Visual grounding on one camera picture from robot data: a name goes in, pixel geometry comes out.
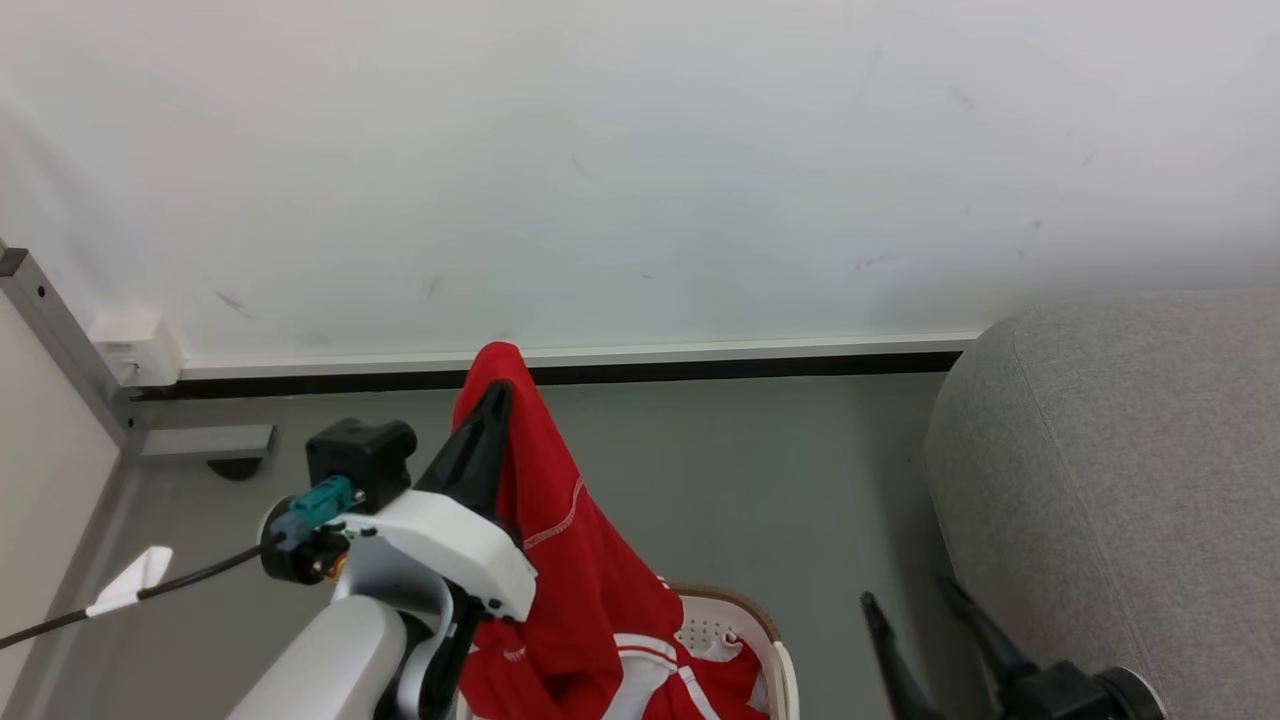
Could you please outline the white wall box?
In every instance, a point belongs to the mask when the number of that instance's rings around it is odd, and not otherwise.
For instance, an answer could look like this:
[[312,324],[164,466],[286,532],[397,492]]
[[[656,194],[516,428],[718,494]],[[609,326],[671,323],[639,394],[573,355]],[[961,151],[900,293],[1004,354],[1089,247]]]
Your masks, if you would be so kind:
[[120,387],[168,387],[186,356],[170,327],[145,310],[108,313],[90,327],[90,342]]

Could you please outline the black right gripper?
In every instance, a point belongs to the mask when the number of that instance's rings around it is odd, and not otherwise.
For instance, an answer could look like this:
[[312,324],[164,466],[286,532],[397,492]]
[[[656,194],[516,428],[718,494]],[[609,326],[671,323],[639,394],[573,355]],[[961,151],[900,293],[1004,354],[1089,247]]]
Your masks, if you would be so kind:
[[[1069,661],[1038,667],[955,579],[940,577],[937,584],[1000,688],[998,720],[1167,720],[1155,688],[1133,670],[1115,666],[1088,675]],[[893,720],[943,720],[872,592],[861,593],[861,611]]]

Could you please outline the beige partition panel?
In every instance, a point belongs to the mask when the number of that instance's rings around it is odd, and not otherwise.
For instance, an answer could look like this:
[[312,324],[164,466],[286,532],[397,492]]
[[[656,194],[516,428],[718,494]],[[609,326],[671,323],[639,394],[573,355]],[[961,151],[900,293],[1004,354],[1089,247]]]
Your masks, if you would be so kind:
[[44,621],[119,459],[0,292],[0,639]]

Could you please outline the grey metal frame leg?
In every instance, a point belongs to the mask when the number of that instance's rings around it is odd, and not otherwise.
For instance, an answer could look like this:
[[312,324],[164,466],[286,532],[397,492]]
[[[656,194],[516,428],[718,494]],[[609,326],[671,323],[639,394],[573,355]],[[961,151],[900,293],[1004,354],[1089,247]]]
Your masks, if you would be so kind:
[[269,457],[276,433],[271,424],[150,428],[28,250],[0,252],[0,291],[127,457],[142,462],[261,462]]

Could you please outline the grey fabric sofa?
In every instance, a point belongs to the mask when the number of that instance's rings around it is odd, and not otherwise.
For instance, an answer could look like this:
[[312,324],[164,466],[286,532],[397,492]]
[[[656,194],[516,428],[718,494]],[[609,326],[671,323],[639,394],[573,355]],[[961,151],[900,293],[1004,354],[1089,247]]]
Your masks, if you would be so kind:
[[1280,720],[1280,290],[1033,307],[954,364],[924,462],[960,584],[1169,720]]

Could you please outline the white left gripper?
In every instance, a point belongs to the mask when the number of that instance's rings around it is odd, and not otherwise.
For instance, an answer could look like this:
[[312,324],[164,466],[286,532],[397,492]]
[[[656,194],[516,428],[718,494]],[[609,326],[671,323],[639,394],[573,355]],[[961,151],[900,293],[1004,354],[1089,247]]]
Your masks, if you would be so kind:
[[495,524],[513,400],[509,382],[492,382],[415,489],[375,514],[346,512],[337,520],[349,530],[374,530],[370,541],[387,542],[471,597],[495,601],[497,616],[525,623],[538,571]]

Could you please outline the red white-striped garment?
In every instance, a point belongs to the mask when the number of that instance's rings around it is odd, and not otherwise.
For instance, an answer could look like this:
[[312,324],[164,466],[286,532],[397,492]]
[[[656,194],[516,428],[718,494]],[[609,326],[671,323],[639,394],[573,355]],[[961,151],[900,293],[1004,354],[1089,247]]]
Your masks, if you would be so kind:
[[694,653],[684,605],[588,492],[513,345],[476,356],[462,419],[494,380],[513,386],[499,519],[538,574],[525,623],[483,625],[460,693],[476,720],[771,720],[762,664],[737,635]]

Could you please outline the white perforated laundry basket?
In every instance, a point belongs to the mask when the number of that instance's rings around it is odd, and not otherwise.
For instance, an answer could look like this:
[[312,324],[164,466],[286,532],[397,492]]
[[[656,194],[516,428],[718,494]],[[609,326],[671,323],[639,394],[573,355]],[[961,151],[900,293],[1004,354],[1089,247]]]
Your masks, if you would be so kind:
[[678,642],[695,656],[737,642],[760,661],[760,689],[771,720],[801,720],[794,661],[772,616],[754,600],[718,585],[676,583],[669,587],[684,606]]

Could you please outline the white black baseboard strip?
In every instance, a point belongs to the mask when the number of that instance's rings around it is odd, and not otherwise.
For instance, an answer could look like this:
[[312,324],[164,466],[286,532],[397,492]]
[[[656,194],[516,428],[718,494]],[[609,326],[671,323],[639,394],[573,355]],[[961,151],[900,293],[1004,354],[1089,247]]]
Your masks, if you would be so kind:
[[[780,377],[947,372],[977,331],[818,340],[637,345],[522,351],[540,386],[599,386]],[[129,401],[269,398],[458,389],[475,359],[448,354],[334,355],[253,361],[189,360],[172,386],[128,389]]]

